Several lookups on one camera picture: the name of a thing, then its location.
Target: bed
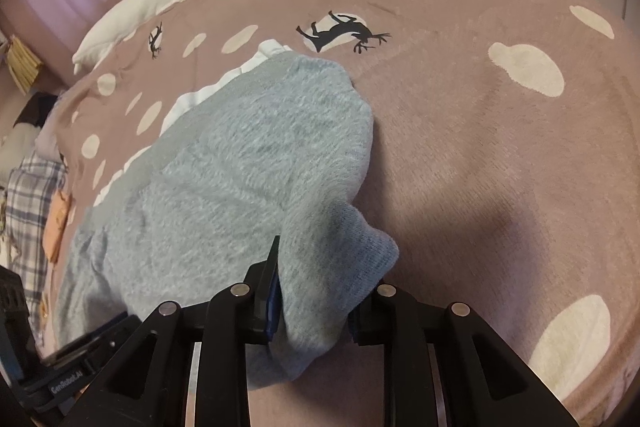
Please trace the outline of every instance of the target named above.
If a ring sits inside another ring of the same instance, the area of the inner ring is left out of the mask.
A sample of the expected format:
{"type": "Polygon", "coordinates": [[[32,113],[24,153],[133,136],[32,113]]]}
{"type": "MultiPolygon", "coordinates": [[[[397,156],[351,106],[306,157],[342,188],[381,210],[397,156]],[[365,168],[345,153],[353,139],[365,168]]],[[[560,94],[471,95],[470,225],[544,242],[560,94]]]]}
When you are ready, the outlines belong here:
{"type": "MultiPolygon", "coordinates": [[[[398,244],[388,281],[471,304],[600,425],[628,410],[615,409],[640,364],[638,45],[594,0],[180,0],[61,103],[74,205],[50,302],[77,300],[65,255],[78,227],[180,121],[180,100],[224,93],[213,86],[279,46],[342,65],[372,108],[354,204],[398,244]]],[[[381,380],[379,352],[338,343],[252,393],[252,418],[375,425],[381,380]]]]}

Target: white goose plush toy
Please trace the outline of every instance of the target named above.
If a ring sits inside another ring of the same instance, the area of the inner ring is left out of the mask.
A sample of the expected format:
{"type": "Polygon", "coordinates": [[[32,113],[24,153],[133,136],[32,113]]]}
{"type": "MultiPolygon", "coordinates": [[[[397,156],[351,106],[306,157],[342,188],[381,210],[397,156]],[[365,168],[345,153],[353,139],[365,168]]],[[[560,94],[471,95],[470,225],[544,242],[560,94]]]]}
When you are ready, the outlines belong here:
{"type": "Polygon", "coordinates": [[[92,71],[123,39],[171,5],[183,0],[121,0],[84,36],[74,54],[74,74],[92,71]]]}

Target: light blue knit fabric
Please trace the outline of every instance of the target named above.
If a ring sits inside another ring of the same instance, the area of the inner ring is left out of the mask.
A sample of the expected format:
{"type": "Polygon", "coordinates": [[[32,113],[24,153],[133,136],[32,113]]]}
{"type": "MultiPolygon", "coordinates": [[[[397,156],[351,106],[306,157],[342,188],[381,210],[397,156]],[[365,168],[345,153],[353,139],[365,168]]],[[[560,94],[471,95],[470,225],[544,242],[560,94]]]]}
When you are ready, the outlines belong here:
{"type": "Polygon", "coordinates": [[[64,344],[128,309],[208,301],[281,234],[284,323],[247,352],[252,387],[294,379],[338,340],[398,248],[350,203],[369,164],[369,105],[334,62],[286,52],[181,117],[72,243],[54,311],[64,344]]]}

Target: metal pin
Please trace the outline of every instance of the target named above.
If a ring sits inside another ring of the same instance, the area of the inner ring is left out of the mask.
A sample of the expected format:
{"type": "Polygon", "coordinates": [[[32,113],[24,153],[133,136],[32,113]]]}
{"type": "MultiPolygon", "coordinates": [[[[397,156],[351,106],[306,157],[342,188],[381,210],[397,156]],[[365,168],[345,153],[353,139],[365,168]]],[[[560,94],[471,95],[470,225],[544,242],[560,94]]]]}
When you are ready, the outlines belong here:
{"type": "Polygon", "coordinates": [[[167,301],[160,304],[158,311],[161,315],[164,315],[164,317],[168,317],[169,315],[173,315],[177,309],[178,306],[175,304],[175,302],[167,301]]]}
{"type": "Polygon", "coordinates": [[[251,290],[249,285],[244,284],[243,282],[239,282],[238,284],[231,286],[231,293],[236,297],[244,297],[249,293],[249,290],[251,290]]]}
{"type": "Polygon", "coordinates": [[[381,284],[377,289],[378,295],[383,297],[393,297],[396,294],[396,287],[390,284],[381,284]]]}
{"type": "Polygon", "coordinates": [[[454,312],[458,317],[466,317],[469,313],[471,313],[471,309],[463,302],[456,302],[451,306],[451,311],[454,312]]]}

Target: white cloth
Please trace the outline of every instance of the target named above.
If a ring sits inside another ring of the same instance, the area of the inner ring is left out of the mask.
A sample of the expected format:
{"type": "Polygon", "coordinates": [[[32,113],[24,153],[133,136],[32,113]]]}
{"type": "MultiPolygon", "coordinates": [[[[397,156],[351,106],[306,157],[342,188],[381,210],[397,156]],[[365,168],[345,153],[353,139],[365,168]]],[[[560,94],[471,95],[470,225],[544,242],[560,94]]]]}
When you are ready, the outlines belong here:
{"type": "Polygon", "coordinates": [[[0,146],[0,187],[9,184],[9,174],[20,165],[23,158],[33,150],[40,133],[39,127],[29,123],[17,123],[0,146]]]}
{"type": "Polygon", "coordinates": [[[0,235],[0,266],[10,269],[18,257],[20,257],[20,252],[11,240],[6,235],[0,235]]]}

